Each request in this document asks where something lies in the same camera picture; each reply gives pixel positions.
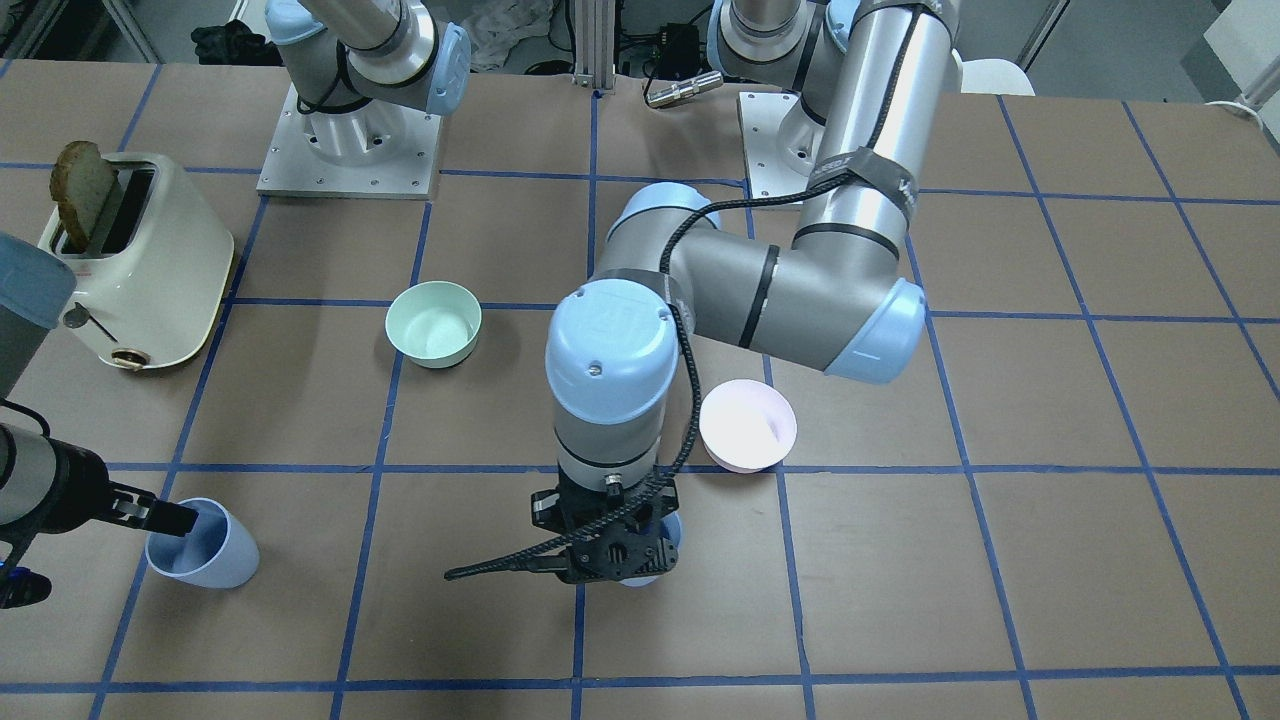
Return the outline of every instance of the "cable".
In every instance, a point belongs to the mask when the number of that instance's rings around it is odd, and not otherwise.
[[[694,227],[698,220],[705,218],[707,215],[716,213],[718,210],[732,210],[737,208],[768,208],[773,205],[787,205],[790,202],[799,202],[809,200],[812,197],[818,197],[819,195],[831,192],[832,190],[840,187],[849,182],[850,178],[846,176],[836,177],[829,181],[818,183],[809,190],[803,192],[796,192],[792,195],[780,195],[777,197],[760,197],[754,200],[726,200],[721,202],[712,202],[700,210],[692,211],[689,218],[685,219],[680,227],[671,233],[671,238],[667,240],[666,247],[662,251],[662,259],[658,263],[659,272],[664,274],[671,273],[671,254],[675,251],[676,245],[684,240],[685,234],[690,228]],[[460,578],[470,578],[472,575],[480,575],[484,573],[497,573],[500,570],[525,570],[527,560],[549,552],[552,550],[563,547],[566,544],[591,539],[600,529],[605,525],[614,523],[631,512],[635,512],[645,502],[653,500],[662,488],[668,484],[675,484],[676,474],[685,465],[689,459],[689,454],[692,452],[694,445],[698,439],[698,416],[703,407],[703,392],[701,383],[698,379],[698,365],[694,361],[692,345],[689,342],[689,333],[685,329],[685,323],[681,316],[680,309],[671,305],[672,318],[676,320],[676,341],[680,343],[680,355],[685,360],[685,369],[689,372],[689,387],[692,395],[692,409],[689,415],[689,425],[685,428],[684,442],[680,446],[680,452],[672,461],[671,466],[667,468],[662,474],[649,473],[640,482],[641,489],[625,505],[602,515],[600,518],[577,528],[576,530],[559,534],[549,541],[541,542],[539,544],[526,547],[525,550],[497,557],[494,560],[488,560],[485,562],[477,562],[475,565],[466,565],[463,568],[454,568],[444,574],[445,580],[457,580]]]
[[[698,441],[698,416],[703,407],[703,389],[701,382],[698,379],[698,365],[694,361],[694,348],[689,342],[689,333],[685,329],[685,322],[681,318],[680,309],[675,305],[671,305],[669,307],[671,316],[676,322],[676,341],[680,343],[680,355],[685,359],[685,370],[689,373],[689,387],[694,401],[692,410],[689,414],[689,425],[685,428],[685,437],[680,445],[680,452],[676,454],[676,459],[672,461],[671,466],[660,474],[650,471],[645,475],[644,479],[640,480],[640,492],[632,496],[631,500],[617,510],[607,512],[572,532],[559,534],[549,541],[512,552],[511,555],[504,555],[502,557],[488,560],[485,562],[477,562],[475,565],[454,568],[444,573],[445,580],[457,580],[461,578],[470,578],[472,575],[481,575],[485,573],[497,573],[500,570],[524,570],[526,568],[522,565],[526,560],[532,560],[536,556],[566,544],[591,539],[607,525],[626,518],[627,515],[635,512],[641,505],[653,500],[654,496],[662,492],[662,489],[668,484],[675,484],[676,473],[684,468],[685,461],[689,460],[689,455],[694,451],[694,445]]]
[[[557,10],[559,10],[559,8],[561,8],[562,4],[563,3],[561,3],[561,0],[556,0],[556,5],[552,6],[552,17],[553,18],[556,17],[556,13],[557,13]],[[564,19],[568,20],[568,8],[564,8]],[[547,29],[547,42],[550,44],[552,47],[559,50],[561,53],[572,53],[572,50],[570,50],[568,47],[561,47],[559,45],[556,45],[556,41],[552,40],[552,31],[550,31],[550,28]],[[570,26],[568,42],[570,42],[570,45],[573,44],[572,26]]]
[[[49,427],[49,420],[45,420],[44,415],[36,413],[31,407],[27,407],[26,405],[18,405],[17,402],[10,402],[8,400],[0,400],[0,406],[8,407],[14,413],[20,413],[35,420],[40,425],[40,434],[49,437],[52,433],[51,428]]]
[[[310,100],[302,100],[302,95],[298,94],[298,99],[297,99],[297,101],[293,105],[297,108],[300,115],[310,115],[312,113],[317,113],[320,110],[324,110],[324,108],[325,108],[324,104],[329,101],[329,97],[333,96],[333,91],[338,90],[338,83],[342,82],[342,68],[343,68],[343,65],[347,61],[347,56],[346,56],[346,53],[344,53],[346,49],[347,49],[347,46],[343,45],[339,41],[338,42],[338,69],[337,69],[337,72],[334,72],[334,74],[333,74],[333,82],[329,83],[329,87],[324,91],[324,95],[320,96],[320,100],[317,100],[315,102],[311,102]],[[302,106],[303,102],[307,104],[307,108]]]
[[[924,9],[920,5],[915,5],[911,10],[911,23],[906,26],[906,35],[902,37],[902,46],[897,49],[897,58],[893,59],[893,72],[888,76],[888,85],[884,86],[884,99],[881,101],[879,115],[876,117],[876,127],[872,129],[870,138],[867,140],[867,147],[876,150],[876,143],[879,141],[881,131],[884,129],[884,122],[888,120],[888,109],[893,104],[893,91],[897,88],[899,76],[902,74],[902,63],[906,61],[906,49],[911,45],[911,36],[915,33],[915,23],[920,20],[920,13]]]

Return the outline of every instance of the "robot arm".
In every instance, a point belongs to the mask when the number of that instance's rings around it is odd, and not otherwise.
[[[266,23],[311,111],[383,100],[448,115],[466,91],[466,31],[435,22],[419,0],[271,0]]]
[[[0,233],[0,404],[8,402],[22,372],[54,327],[76,288],[60,260]],[[93,452],[44,434],[0,423],[0,609],[49,597],[47,578],[18,561],[38,533],[65,533],[102,520],[172,536],[184,536],[196,511],[142,489],[114,483]]]
[[[865,382],[890,382],[906,366],[924,293],[899,277],[897,263],[951,63],[956,3],[845,5],[847,23],[799,0],[722,1],[712,13],[717,69],[804,88],[801,100],[818,97],[824,108],[808,190],[710,204],[691,187],[658,183],[631,199],[596,275],[552,319],[547,374],[559,482],[535,493],[532,510],[535,525],[561,534],[445,578],[532,570],[585,583],[669,570],[678,555],[659,520],[678,506],[675,474],[696,437],[700,392],[687,343],[695,329]],[[718,210],[794,201],[804,205],[788,249],[719,229]],[[676,462],[660,470],[677,352],[694,386],[694,416]]]

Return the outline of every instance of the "metal base plate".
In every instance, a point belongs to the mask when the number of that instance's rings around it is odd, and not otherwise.
[[[257,178],[259,195],[284,197],[380,197],[430,200],[435,183],[443,118],[394,106],[404,115],[407,145],[371,165],[335,165],[311,149],[289,86],[271,146]]]
[[[746,154],[746,177],[751,181],[751,197],[777,197],[800,192],[808,176],[792,170],[778,150],[777,133],[782,118],[796,104],[794,92],[739,92],[737,115],[742,122],[742,150]],[[774,205],[774,209],[796,209]]]

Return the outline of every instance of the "bread slice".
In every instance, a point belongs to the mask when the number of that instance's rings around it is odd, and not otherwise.
[[[58,217],[67,231],[65,251],[86,252],[102,206],[119,192],[115,169],[102,159],[97,145],[77,140],[58,155],[49,178],[49,193],[58,202]]]

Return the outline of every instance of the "white bowl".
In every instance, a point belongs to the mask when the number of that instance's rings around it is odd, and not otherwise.
[[[387,310],[387,338],[424,368],[457,365],[480,336],[480,301],[447,281],[419,283]]]
[[[707,393],[698,425],[707,454],[735,473],[776,465],[796,442],[791,404],[756,380],[730,380]]]

